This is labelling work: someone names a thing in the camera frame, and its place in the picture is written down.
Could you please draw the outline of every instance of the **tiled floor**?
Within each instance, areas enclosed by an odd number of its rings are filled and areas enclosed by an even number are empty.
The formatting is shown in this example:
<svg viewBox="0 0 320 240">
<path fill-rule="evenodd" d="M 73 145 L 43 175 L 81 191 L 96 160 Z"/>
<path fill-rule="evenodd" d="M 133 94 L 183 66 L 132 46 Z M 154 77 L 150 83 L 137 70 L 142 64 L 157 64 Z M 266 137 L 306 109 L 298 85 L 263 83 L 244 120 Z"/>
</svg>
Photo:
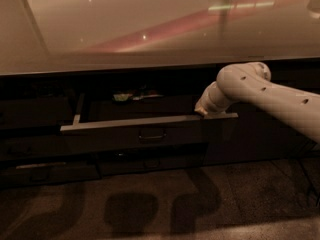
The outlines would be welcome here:
<svg viewBox="0 0 320 240">
<path fill-rule="evenodd" d="M 320 159 L 303 164 L 320 190 Z M 0 192 L 0 239 L 320 239 L 296 160 L 210 166 Z"/>
</svg>

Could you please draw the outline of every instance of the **glossy countertop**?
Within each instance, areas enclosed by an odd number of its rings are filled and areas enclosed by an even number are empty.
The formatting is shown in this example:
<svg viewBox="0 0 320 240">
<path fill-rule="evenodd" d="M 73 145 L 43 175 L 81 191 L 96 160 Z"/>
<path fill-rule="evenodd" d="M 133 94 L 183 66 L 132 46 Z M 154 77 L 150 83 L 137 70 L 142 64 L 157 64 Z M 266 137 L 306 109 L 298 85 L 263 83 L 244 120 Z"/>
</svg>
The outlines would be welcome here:
<svg viewBox="0 0 320 240">
<path fill-rule="evenodd" d="M 320 0 L 0 0 L 0 75 L 320 57 Z"/>
</svg>

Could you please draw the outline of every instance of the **white robotic arm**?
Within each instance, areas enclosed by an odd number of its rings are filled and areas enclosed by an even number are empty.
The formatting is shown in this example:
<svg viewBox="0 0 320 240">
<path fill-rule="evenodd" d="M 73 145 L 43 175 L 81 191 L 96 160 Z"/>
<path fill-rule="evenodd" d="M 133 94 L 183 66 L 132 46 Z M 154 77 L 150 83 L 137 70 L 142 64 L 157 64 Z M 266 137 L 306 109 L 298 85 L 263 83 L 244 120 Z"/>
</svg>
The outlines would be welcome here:
<svg viewBox="0 0 320 240">
<path fill-rule="evenodd" d="M 231 64 L 220 70 L 196 104 L 203 116 L 224 113 L 235 102 L 251 103 L 320 143 L 320 95 L 270 82 L 261 62 Z"/>
</svg>

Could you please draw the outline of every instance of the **robotic arm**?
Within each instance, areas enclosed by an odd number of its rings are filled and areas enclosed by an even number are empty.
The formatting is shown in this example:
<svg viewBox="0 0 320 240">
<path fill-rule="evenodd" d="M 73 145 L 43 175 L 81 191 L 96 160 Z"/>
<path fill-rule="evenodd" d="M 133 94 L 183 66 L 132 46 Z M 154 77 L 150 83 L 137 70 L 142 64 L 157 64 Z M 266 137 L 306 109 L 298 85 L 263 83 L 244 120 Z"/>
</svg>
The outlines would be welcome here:
<svg viewBox="0 0 320 240">
<path fill-rule="evenodd" d="M 226 66 L 205 89 L 195 111 L 210 117 L 235 102 L 248 102 L 320 143 L 320 95 L 270 80 L 271 72 L 261 62 Z"/>
</svg>

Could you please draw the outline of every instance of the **open drawer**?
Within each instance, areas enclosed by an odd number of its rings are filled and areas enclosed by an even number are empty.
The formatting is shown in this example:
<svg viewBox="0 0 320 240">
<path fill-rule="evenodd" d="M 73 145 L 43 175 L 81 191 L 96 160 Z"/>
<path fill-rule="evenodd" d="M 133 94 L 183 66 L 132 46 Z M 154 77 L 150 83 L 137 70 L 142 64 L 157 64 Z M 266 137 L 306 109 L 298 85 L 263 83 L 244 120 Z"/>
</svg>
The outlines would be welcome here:
<svg viewBox="0 0 320 240">
<path fill-rule="evenodd" d="M 227 140 L 237 118 L 236 113 L 230 113 L 204 119 L 189 112 L 175 116 L 83 122 L 82 104 L 83 99 L 80 99 L 79 114 L 75 115 L 73 124 L 61 127 L 68 149 L 75 154 Z M 115 106 L 110 104 L 109 110 L 113 108 Z"/>
</svg>

